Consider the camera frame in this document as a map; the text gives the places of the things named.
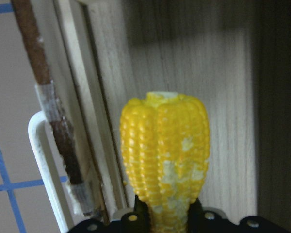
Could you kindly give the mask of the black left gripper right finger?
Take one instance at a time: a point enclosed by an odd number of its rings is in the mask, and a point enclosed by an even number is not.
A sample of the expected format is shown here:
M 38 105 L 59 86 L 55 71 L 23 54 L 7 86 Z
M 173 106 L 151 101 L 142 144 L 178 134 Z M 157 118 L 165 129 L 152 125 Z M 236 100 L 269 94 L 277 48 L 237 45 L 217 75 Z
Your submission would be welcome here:
M 204 210 L 199 199 L 188 211 L 189 233 L 287 233 L 288 230 L 260 217 L 247 216 L 238 224 L 222 217 L 214 210 Z

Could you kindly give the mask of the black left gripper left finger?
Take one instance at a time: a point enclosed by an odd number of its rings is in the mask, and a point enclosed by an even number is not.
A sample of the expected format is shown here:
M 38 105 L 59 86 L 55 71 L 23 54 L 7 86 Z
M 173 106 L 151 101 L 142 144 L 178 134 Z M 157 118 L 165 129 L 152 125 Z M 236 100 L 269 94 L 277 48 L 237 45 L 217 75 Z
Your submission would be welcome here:
M 71 233 L 149 233 L 150 217 L 147 205 L 135 195 L 133 211 L 124 214 L 119 220 L 108 225 L 96 220 L 87 219 L 70 229 Z

